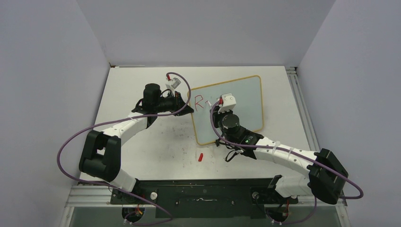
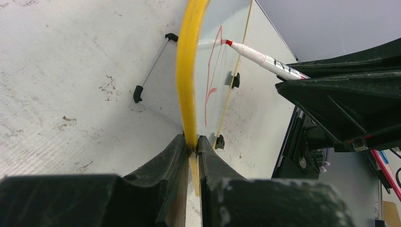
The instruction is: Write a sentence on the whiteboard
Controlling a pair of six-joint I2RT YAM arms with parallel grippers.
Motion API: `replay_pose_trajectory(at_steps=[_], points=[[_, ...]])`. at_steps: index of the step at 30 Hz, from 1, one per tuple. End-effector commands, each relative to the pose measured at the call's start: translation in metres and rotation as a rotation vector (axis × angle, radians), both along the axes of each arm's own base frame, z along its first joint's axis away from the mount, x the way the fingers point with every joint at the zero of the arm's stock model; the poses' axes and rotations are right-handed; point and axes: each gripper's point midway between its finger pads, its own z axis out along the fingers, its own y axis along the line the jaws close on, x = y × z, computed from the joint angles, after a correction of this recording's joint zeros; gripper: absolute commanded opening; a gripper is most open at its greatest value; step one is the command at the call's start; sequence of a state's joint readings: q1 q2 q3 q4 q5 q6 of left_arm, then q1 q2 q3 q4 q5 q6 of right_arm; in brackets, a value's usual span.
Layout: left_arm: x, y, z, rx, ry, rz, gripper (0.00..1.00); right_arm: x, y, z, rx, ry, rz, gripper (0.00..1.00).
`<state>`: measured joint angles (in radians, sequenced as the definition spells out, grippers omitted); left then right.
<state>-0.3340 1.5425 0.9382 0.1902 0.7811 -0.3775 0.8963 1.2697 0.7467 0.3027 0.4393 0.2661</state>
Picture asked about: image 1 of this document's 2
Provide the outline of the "yellow-framed whiteboard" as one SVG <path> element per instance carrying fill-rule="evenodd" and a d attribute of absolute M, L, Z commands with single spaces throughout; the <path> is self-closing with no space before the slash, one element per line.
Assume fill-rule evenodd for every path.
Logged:
<path fill-rule="evenodd" d="M 225 114 L 232 110 L 239 117 L 241 126 L 260 131 L 264 127 L 262 81 L 260 76 L 248 76 L 240 79 L 219 82 L 191 89 L 190 107 L 196 142 L 199 145 L 213 143 L 218 137 L 210 123 L 211 106 L 222 101 Z"/>

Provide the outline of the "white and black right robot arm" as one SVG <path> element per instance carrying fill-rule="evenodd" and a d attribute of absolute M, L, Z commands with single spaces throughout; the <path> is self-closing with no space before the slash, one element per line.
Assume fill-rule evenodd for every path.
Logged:
<path fill-rule="evenodd" d="M 298 195 L 313 195 L 328 204 L 338 202 L 349 174 L 332 151 L 325 148 L 308 151 L 281 145 L 241 126 L 239 117 L 232 111 L 220 112 L 219 109 L 217 106 L 212 111 L 213 126 L 221 130 L 222 138 L 230 145 L 241 150 L 241 155 L 269 161 L 300 174 L 281 176 L 269 187 L 267 195 L 272 202 Z"/>

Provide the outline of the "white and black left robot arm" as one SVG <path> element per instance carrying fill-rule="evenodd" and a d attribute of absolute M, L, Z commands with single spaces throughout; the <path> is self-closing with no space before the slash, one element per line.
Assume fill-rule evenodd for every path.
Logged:
<path fill-rule="evenodd" d="M 88 133 L 79 170 L 123 189 L 122 197 L 128 203 L 138 202 L 141 190 L 135 187 L 137 179 L 121 168 L 122 145 L 138 132 L 149 128 L 157 119 L 157 114 L 164 112 L 182 116 L 191 114 L 194 110 L 185 104 L 179 92 L 169 92 L 168 96 L 163 96 L 158 84 L 147 84 L 143 98 L 137 102 L 127 121 L 103 131 L 92 130 Z"/>

